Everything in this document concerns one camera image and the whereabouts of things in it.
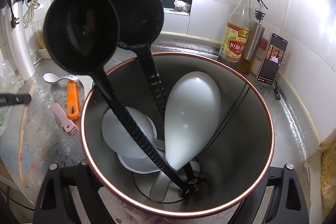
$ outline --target copper pot rim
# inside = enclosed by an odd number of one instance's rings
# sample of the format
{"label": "copper pot rim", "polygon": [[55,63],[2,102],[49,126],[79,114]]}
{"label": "copper pot rim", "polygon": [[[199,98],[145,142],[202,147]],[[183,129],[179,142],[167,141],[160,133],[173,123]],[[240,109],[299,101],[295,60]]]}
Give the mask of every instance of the copper pot rim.
{"label": "copper pot rim", "polygon": [[[82,147],[84,150],[84,154],[86,156],[86,159],[89,163],[89,166],[92,170],[92,172],[95,174],[95,176],[98,178],[98,180],[108,189],[110,190],[113,194],[115,194],[117,197],[119,197],[120,199],[122,199],[123,201],[125,201],[128,204],[131,204],[132,206],[135,206],[136,208],[151,213],[151,214],[155,214],[155,215],[160,215],[160,216],[165,216],[165,217],[172,217],[172,218],[198,218],[198,217],[205,217],[205,216],[209,216],[209,215],[213,215],[213,214],[217,214],[220,213],[224,210],[227,210],[231,207],[233,207],[234,205],[238,204],[239,202],[241,202],[242,200],[244,200],[250,193],[252,193],[254,191],[254,189],[259,185],[259,183],[263,180],[264,176],[266,175],[268,168],[270,167],[272,158],[273,158],[273,154],[274,154],[274,147],[275,147],[275,132],[274,132],[274,125],[273,125],[273,121],[271,118],[271,114],[270,111],[266,105],[265,100],[262,98],[262,96],[260,95],[260,93],[258,92],[258,90],[256,89],[256,87],[254,87],[252,85],[251,82],[249,82],[245,77],[243,77],[243,75],[239,74],[238,72],[236,72],[235,70],[233,70],[232,68],[216,61],[216,60],[212,60],[210,58],[207,57],[203,57],[203,56],[199,56],[199,55],[194,55],[194,54],[189,54],[189,53],[183,53],[183,52],[155,52],[152,54],[153,56],[167,56],[167,55],[178,55],[178,56],[187,56],[187,57],[192,57],[192,58],[197,58],[197,59],[201,59],[204,61],[208,61],[210,63],[213,63],[217,66],[220,66],[226,70],[229,70],[230,72],[232,72],[233,74],[235,74],[236,76],[238,76],[241,80],[243,80],[246,84],[249,85],[249,87],[253,90],[253,92],[257,95],[257,97],[259,98],[259,100],[261,101],[265,112],[267,114],[267,118],[268,118],[268,122],[269,122],[269,126],[271,129],[271,146],[270,146],[270,150],[269,150],[269,155],[268,155],[268,159],[266,162],[266,165],[263,169],[263,171],[261,172],[260,176],[257,178],[257,180],[241,195],[239,195],[238,197],[236,197],[235,199],[229,201],[228,203],[225,203],[221,206],[215,207],[215,208],[211,208],[208,210],[203,210],[203,211],[196,211],[196,212],[170,212],[170,211],[164,211],[164,210],[160,210],[160,209],[156,209],[150,206],[146,206],[144,204],[141,204],[140,202],[137,202],[135,200],[133,200],[132,198],[128,197],[127,195],[125,195],[123,192],[121,192],[120,190],[118,190],[111,182],[108,181],[107,178],[104,177],[104,175],[100,172],[100,170],[98,169],[97,165],[95,164],[95,162],[93,161],[93,158],[90,154],[90,151],[88,149],[87,143],[86,143],[86,139],[85,139],[85,131],[84,131],[84,122],[85,122],[85,112],[88,106],[88,103],[90,101],[90,98],[92,96],[92,93],[94,91],[95,88],[93,88],[84,103],[83,106],[83,113],[82,113],[82,120],[81,120],[81,143],[82,143]],[[137,57],[129,59],[125,62],[122,62],[120,64],[118,64],[117,66],[115,66],[114,68],[110,69],[106,74],[109,75],[112,72],[118,70],[119,68],[121,68],[122,66],[131,63],[133,61],[135,61],[137,59]]]}

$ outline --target bottle label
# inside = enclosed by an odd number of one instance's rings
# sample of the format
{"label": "bottle label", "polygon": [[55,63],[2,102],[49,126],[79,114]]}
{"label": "bottle label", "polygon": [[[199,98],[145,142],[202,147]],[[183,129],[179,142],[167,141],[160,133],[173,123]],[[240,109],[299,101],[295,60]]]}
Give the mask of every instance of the bottle label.
{"label": "bottle label", "polygon": [[245,47],[249,31],[249,29],[244,29],[228,22],[219,56],[231,62],[238,62]]}

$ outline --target screw head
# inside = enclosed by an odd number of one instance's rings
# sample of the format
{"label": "screw head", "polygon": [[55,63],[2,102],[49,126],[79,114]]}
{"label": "screw head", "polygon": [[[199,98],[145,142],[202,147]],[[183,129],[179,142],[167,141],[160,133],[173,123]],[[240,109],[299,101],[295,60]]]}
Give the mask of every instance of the screw head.
{"label": "screw head", "polygon": [[292,164],[286,164],[286,168],[288,170],[293,170],[294,169],[294,165],[292,165]]}
{"label": "screw head", "polygon": [[57,164],[52,164],[49,166],[50,170],[55,170],[57,168]]}
{"label": "screw head", "polygon": [[84,160],[82,160],[81,164],[82,164],[82,165],[88,165],[89,163],[87,162],[86,159],[84,159]]}

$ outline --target pink handle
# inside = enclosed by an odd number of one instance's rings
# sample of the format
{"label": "pink handle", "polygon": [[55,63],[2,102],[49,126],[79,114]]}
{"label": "pink handle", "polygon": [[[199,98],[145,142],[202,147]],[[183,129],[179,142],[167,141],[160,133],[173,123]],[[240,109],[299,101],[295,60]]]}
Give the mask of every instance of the pink handle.
{"label": "pink handle", "polygon": [[57,118],[61,121],[65,132],[69,134],[73,133],[77,126],[67,117],[67,114],[65,113],[63,108],[58,103],[52,104],[50,108],[55,113]]}

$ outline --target silver spoon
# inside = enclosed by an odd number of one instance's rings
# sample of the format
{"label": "silver spoon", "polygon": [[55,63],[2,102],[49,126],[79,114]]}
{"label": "silver spoon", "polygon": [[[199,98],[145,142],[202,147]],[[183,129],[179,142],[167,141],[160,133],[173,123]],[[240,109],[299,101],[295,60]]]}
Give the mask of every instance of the silver spoon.
{"label": "silver spoon", "polygon": [[78,82],[78,77],[74,76],[74,75],[66,75],[64,77],[57,77],[55,74],[53,73],[46,73],[45,75],[43,75],[43,79],[44,81],[46,81],[47,83],[54,85],[56,83],[58,83],[61,80],[70,80],[74,83]]}

